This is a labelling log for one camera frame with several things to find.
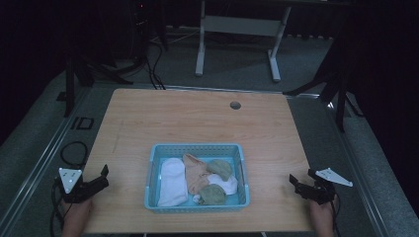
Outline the green sock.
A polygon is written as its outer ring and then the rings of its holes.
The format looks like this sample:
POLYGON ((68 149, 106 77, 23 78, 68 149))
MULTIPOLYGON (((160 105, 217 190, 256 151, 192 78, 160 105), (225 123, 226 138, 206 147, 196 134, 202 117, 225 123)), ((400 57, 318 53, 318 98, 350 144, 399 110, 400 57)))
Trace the green sock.
POLYGON ((217 185, 211 184, 200 190, 199 204, 201 205, 222 205, 225 204, 226 193, 224 189, 217 185))
POLYGON ((223 160, 211 160, 207 164, 207 170, 214 174, 218 174, 223 181, 227 181, 232 175, 232 169, 228 162, 223 160))

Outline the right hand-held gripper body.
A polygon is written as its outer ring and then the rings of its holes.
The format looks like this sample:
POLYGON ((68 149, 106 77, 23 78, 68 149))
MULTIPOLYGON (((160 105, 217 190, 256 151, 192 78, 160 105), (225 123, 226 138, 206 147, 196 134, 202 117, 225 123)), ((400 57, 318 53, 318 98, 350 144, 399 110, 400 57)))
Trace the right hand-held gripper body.
POLYGON ((299 182, 299 191, 294 192, 299 194, 302 198, 314 200, 318 204, 324 204, 334 199, 336 195, 334 187, 335 184, 347 187, 353 186, 351 181, 348 181, 344 177, 340 176, 331 168, 316 171, 316 175, 320 178, 320 180, 314 180, 313 186, 299 182))

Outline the person's right hand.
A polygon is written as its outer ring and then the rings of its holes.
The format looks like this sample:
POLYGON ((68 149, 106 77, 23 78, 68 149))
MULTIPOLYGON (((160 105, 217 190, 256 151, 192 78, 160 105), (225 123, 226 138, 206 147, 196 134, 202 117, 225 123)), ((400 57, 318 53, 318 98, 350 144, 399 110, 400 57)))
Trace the person's right hand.
POLYGON ((309 202, 310 220, 317 237, 334 237, 333 208, 330 203, 309 202))

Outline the beige sock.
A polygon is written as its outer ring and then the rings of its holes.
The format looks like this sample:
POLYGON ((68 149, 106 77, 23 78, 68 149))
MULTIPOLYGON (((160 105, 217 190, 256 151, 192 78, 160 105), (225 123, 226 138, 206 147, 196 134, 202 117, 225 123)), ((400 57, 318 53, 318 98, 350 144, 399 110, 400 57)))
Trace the beige sock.
POLYGON ((183 162, 188 191, 191 195, 197 195, 201 189, 210 183, 208 180, 210 172, 207 170, 207 164, 189 153, 183 155, 183 162))

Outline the black tripod stand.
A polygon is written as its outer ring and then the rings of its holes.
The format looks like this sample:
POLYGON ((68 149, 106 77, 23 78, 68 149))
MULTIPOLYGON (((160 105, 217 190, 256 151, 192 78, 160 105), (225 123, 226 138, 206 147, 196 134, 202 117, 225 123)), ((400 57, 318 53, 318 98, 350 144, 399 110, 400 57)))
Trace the black tripod stand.
POLYGON ((115 71, 107 69, 105 66, 95 62, 92 58, 82 54, 74 47, 65 51, 65 112, 64 116, 68 118, 75 107, 75 79, 78 79, 83 86, 91 87, 94 78, 91 74, 91 68, 102 73, 106 78, 119 84, 132 85, 132 82, 120 77, 115 71))
POLYGON ((341 132, 345 131, 343 121, 350 76, 364 47, 364 39, 358 37, 357 32, 356 21, 346 20, 322 60, 314 78, 296 89, 284 92, 284 95, 287 96, 297 96, 324 83, 325 86, 319 95, 319 99, 323 103, 330 103, 335 96, 338 97, 335 122, 341 132))

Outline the blue plastic basket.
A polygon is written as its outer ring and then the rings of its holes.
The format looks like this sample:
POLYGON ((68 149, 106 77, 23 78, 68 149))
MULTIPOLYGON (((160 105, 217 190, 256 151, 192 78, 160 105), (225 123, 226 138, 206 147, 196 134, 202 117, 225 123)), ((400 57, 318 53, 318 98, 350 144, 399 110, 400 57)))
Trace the blue plastic basket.
POLYGON ((237 143, 157 143, 151 149, 146 178, 144 206, 155 213, 200 213, 239 211, 250 203, 245 159, 242 148, 237 143), (227 162, 232 175, 237 179, 237 193, 226 197, 223 205, 200 205, 193 196, 176 206, 158 206, 160 200, 162 165, 167 159, 182 159, 184 154, 192 154, 204 162, 223 160, 227 162))

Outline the dark equipment tower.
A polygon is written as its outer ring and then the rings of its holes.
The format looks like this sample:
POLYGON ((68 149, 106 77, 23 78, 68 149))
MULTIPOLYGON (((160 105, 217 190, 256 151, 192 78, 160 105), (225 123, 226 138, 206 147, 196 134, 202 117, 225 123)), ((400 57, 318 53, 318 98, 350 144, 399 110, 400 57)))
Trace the dark equipment tower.
POLYGON ((132 28, 132 59, 142 64, 148 49, 148 12, 145 0, 129 0, 132 28))

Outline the white metal table frame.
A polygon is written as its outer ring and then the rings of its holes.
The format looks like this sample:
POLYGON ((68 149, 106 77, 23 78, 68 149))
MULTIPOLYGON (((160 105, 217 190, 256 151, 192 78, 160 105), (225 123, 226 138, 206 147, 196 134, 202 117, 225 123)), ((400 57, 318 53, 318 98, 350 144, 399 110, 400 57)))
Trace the white metal table frame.
POLYGON ((213 16, 206 13, 206 0, 201 0, 200 13, 200 41, 196 62, 195 75, 204 74, 206 56, 206 33, 224 33, 237 35, 250 35, 259 37, 272 37, 274 46, 267 51, 272 79, 280 82, 282 77, 277 61, 277 54, 284 36, 292 7, 286 7, 282 18, 278 20, 246 19, 235 17, 213 16))

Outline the short white sock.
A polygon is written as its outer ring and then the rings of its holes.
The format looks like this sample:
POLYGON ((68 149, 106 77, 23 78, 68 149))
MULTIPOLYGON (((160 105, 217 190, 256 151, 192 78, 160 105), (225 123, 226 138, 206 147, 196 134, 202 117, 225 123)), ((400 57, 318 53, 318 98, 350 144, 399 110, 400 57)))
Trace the short white sock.
MULTIPOLYGON (((237 193, 238 181, 236 180, 236 178, 234 176, 230 176, 230 178, 225 182, 221 179, 221 177, 218 174, 211 174, 211 175, 208 176, 208 180, 209 180, 209 185, 217 184, 217 185, 221 186, 226 193, 226 198, 228 196, 232 196, 232 195, 235 195, 237 193)), ((199 198, 200 197, 201 196, 199 194, 194 195, 193 196, 193 202, 196 203, 196 204, 199 204, 199 198)))

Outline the person's left hand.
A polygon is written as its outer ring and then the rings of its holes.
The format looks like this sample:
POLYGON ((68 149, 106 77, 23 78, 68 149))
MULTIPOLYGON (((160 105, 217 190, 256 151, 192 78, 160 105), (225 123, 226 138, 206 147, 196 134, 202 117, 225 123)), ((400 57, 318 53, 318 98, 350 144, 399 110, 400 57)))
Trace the person's left hand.
POLYGON ((61 203, 65 216, 62 227, 62 237, 81 237, 84 233, 93 206, 91 198, 81 203, 61 203))

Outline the long white sock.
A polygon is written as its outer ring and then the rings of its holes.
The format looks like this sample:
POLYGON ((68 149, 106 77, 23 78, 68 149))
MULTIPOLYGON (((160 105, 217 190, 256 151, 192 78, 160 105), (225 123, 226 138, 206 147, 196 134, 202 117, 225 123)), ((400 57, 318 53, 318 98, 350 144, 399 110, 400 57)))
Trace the long white sock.
POLYGON ((185 165, 179 158, 169 158, 161 166, 158 206, 177 206, 189 198, 185 165))

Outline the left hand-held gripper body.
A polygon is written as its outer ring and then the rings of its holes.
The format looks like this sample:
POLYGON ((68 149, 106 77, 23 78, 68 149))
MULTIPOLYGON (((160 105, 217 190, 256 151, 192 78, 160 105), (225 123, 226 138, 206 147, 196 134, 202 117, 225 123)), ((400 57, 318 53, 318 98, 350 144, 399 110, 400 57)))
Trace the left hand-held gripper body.
POLYGON ((83 181, 83 172, 79 169, 58 169, 60 193, 67 203, 81 203, 97 192, 92 183, 83 181))

